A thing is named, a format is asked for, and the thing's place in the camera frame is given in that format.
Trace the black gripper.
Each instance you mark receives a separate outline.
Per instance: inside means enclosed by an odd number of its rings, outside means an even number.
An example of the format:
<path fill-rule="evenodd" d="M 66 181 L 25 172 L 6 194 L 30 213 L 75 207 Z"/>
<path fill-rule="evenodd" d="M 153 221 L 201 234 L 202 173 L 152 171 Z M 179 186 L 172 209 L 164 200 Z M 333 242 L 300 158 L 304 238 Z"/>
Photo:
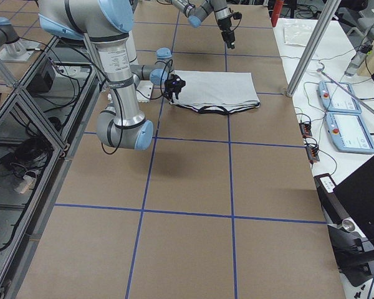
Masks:
<path fill-rule="evenodd" d="M 228 49 L 235 49 L 235 35 L 234 30 L 231 29 L 231 19 L 241 20 L 242 14 L 233 11 L 218 11 L 217 25 L 221 30 L 223 41 L 226 43 Z"/>
<path fill-rule="evenodd" d="M 178 75 L 172 74 L 169 79 L 165 81 L 165 92 L 164 96 L 168 99 L 169 104 L 174 104 L 173 97 L 179 99 L 179 94 L 183 87 L 186 86 L 186 82 Z"/>

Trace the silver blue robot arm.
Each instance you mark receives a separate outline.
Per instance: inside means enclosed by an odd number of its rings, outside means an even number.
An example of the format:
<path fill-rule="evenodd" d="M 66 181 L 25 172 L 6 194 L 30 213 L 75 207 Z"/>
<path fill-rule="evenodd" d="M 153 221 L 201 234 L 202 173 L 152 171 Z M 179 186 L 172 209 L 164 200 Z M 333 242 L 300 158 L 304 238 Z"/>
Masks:
<path fill-rule="evenodd" d="M 166 1 L 166 3 L 173 5 L 181 11 L 194 28 L 199 27 L 211 13 L 214 13 L 224 43 L 228 49 L 235 49 L 235 29 L 231 28 L 231 19 L 240 21 L 242 19 L 242 14 L 240 12 L 234 12 L 228 7 L 227 1 L 203 1 L 199 6 L 196 6 L 190 1 L 182 0 Z"/>
<path fill-rule="evenodd" d="M 112 148 L 145 150 L 153 137 L 153 123 L 140 110 L 138 77 L 133 75 L 127 39 L 133 28 L 129 1 L 40 1 L 43 30 L 57 37 L 82 40 L 88 37 L 99 56 L 112 102 L 99 114 L 97 136 Z"/>

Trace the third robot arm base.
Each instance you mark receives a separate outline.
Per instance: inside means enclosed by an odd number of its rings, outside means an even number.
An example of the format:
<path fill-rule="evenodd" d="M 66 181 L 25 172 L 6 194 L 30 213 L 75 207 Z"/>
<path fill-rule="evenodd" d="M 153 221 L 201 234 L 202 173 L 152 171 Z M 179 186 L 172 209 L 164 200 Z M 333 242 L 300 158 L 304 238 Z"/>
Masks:
<path fill-rule="evenodd" d="M 22 40 L 10 20 L 0 17 L 0 59 L 4 62 L 27 62 L 41 50 L 40 43 Z"/>

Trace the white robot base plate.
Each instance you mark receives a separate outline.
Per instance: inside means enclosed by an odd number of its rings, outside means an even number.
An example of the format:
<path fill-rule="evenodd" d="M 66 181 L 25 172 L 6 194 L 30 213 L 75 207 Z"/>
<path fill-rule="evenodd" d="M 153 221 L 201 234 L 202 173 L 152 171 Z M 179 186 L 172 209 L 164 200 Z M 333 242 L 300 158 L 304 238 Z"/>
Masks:
<path fill-rule="evenodd" d="M 149 102 L 153 91 L 153 83 L 151 83 L 149 80 L 140 79 L 137 80 L 137 83 L 138 84 L 135 83 L 133 78 L 130 78 L 127 80 L 107 82 L 107 85 L 112 89 L 119 89 L 124 86 L 133 85 L 136 92 L 137 102 Z"/>

